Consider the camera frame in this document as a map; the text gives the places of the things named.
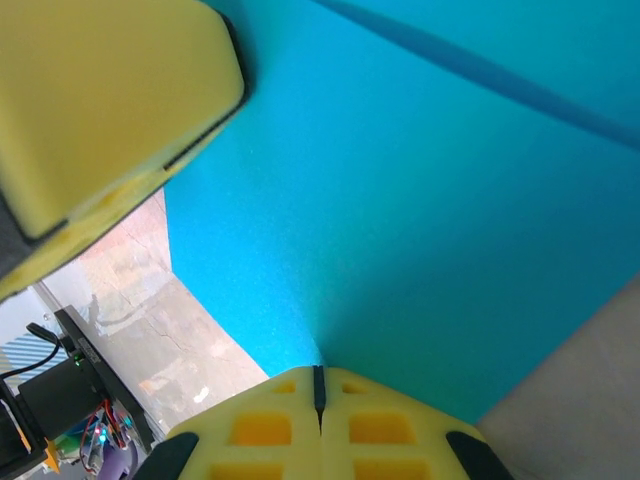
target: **black cable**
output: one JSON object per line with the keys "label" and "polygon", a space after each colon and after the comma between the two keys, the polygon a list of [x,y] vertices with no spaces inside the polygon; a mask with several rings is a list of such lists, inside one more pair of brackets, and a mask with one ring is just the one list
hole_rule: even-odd
{"label": "black cable", "polygon": [[40,325],[33,324],[33,323],[29,324],[27,325],[27,330],[29,330],[29,332],[36,335],[37,337],[42,338],[43,340],[46,340],[51,343],[55,343],[55,348],[53,349],[53,352],[51,352],[49,356],[44,360],[40,360],[39,362],[34,363],[33,365],[29,365],[28,367],[18,368],[16,370],[11,370],[10,372],[5,372],[3,374],[0,374],[0,380],[5,380],[9,377],[13,377],[14,375],[20,375],[21,373],[25,373],[30,370],[39,368],[45,363],[48,363],[49,361],[51,361],[53,357],[57,355],[58,350],[60,350],[60,340],[58,340],[58,337],[56,337],[53,333],[49,332],[48,330],[42,328]]}

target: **blue foam surface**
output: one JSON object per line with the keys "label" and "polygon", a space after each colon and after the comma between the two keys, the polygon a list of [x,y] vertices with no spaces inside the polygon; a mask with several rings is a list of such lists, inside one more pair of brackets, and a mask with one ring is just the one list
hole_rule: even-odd
{"label": "blue foam surface", "polygon": [[172,262],[268,374],[475,421],[640,267],[638,153],[312,2],[210,3],[255,91],[166,187]]}

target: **yellow foam block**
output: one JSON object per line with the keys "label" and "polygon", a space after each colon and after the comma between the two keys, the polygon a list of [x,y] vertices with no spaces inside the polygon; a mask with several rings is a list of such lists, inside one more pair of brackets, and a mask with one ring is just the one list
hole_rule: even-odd
{"label": "yellow foam block", "polygon": [[195,0],[0,3],[0,190],[26,241],[0,298],[72,258],[241,103],[224,19]]}
{"label": "yellow foam block", "polygon": [[324,369],[324,387],[321,428],[311,368],[176,427],[199,437],[180,480],[469,480],[447,434],[483,442],[474,427],[346,370]]}

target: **concrete floor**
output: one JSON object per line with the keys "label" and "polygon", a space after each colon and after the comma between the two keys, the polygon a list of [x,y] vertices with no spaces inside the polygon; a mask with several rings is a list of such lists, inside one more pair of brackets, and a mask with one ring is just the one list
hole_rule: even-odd
{"label": "concrete floor", "polygon": [[[162,193],[44,284],[164,431],[266,378],[171,273]],[[639,319],[636,280],[480,422],[517,479],[640,477]]]}

